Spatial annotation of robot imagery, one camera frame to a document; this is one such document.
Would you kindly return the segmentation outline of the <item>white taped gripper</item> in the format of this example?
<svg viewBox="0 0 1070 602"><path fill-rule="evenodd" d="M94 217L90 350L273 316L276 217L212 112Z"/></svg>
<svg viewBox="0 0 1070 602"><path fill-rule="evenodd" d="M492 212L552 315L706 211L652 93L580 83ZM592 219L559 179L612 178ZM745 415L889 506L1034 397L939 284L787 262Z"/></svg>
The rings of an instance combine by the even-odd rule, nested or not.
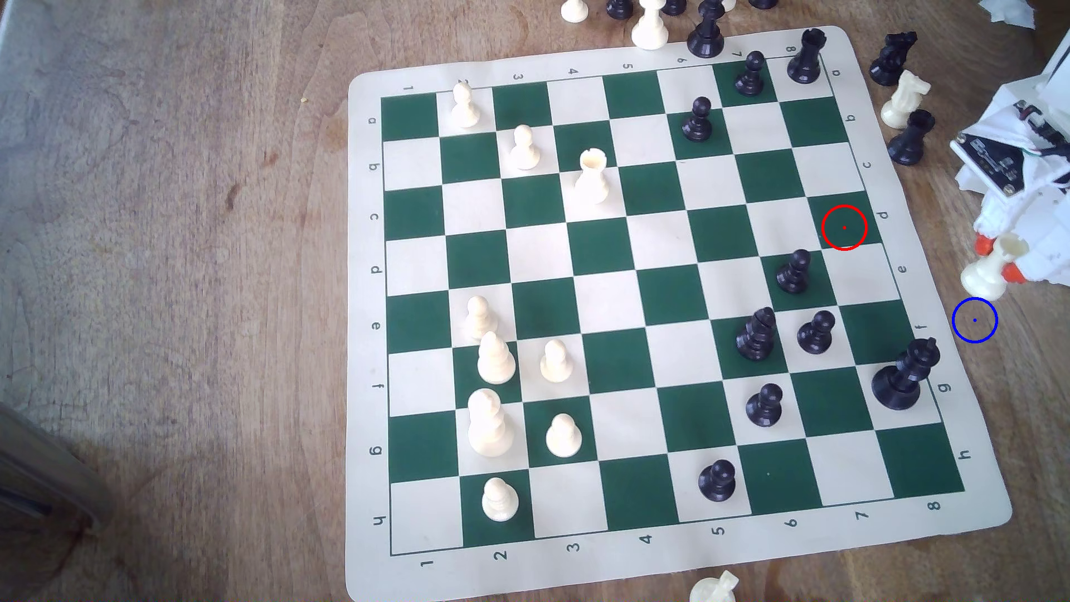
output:
<svg viewBox="0 0 1070 602"><path fill-rule="evenodd" d="M974 250L989 256L1009 238L1008 283L1069 285L1068 228L1055 226L1054 188L1042 188L1068 183L1068 58L1055 57L1040 74L1002 84L950 143L961 186L988 192L972 226Z"/></svg>

